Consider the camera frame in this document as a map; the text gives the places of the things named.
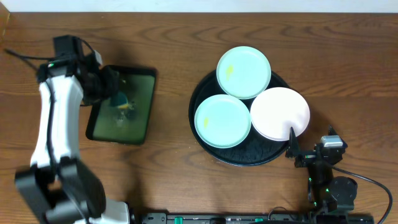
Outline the green yellow sponge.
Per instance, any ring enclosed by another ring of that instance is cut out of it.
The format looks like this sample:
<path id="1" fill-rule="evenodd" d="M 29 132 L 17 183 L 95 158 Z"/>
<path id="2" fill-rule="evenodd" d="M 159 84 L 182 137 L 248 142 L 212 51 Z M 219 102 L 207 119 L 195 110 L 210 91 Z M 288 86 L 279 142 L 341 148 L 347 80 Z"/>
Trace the green yellow sponge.
<path id="1" fill-rule="evenodd" d="M 109 105 L 113 108 L 117 108 L 119 110 L 133 110 L 134 104 L 129 102 L 127 96 L 118 91 L 115 95 L 110 98 Z"/>

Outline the mint green plate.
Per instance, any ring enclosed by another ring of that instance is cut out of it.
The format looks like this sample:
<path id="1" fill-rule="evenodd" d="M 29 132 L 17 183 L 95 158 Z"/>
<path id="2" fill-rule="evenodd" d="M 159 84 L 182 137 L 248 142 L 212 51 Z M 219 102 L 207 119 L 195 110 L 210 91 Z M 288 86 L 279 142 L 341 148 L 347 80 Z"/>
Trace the mint green plate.
<path id="1" fill-rule="evenodd" d="M 226 94 L 248 100 L 268 87 L 271 73 L 271 65 L 260 50 L 239 46 L 228 50 L 220 58 L 216 79 Z"/>
<path id="2" fill-rule="evenodd" d="M 242 143 L 251 130 L 251 115 L 246 105 L 230 95 L 213 95 L 198 106 L 194 127 L 200 139 L 219 149 Z"/>

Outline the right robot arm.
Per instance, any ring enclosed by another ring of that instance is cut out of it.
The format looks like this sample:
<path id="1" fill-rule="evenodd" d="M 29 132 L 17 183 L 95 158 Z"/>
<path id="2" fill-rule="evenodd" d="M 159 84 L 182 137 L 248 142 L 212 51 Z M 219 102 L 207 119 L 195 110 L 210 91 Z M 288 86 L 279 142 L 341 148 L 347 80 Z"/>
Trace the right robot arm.
<path id="1" fill-rule="evenodd" d="M 334 165 L 343 159 L 347 143 L 336 131 L 328 128 L 311 151 L 303 151 L 290 128 L 285 156 L 294 158 L 296 168 L 308 170 L 308 201 L 314 208 L 308 213 L 310 223 L 348 223 L 348 213 L 354 210 L 358 184 L 344 176 L 334 176 Z"/>

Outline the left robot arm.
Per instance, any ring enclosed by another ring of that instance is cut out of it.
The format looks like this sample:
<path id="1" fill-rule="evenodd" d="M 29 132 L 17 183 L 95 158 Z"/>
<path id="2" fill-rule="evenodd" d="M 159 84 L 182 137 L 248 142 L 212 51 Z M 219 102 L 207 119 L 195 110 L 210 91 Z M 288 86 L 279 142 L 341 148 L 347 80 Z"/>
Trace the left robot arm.
<path id="1" fill-rule="evenodd" d="M 16 172 L 19 193 L 40 223 L 130 223 L 129 207 L 108 199 L 80 159 L 78 121 L 84 60 L 64 55 L 38 69 L 39 136 L 30 167 Z"/>

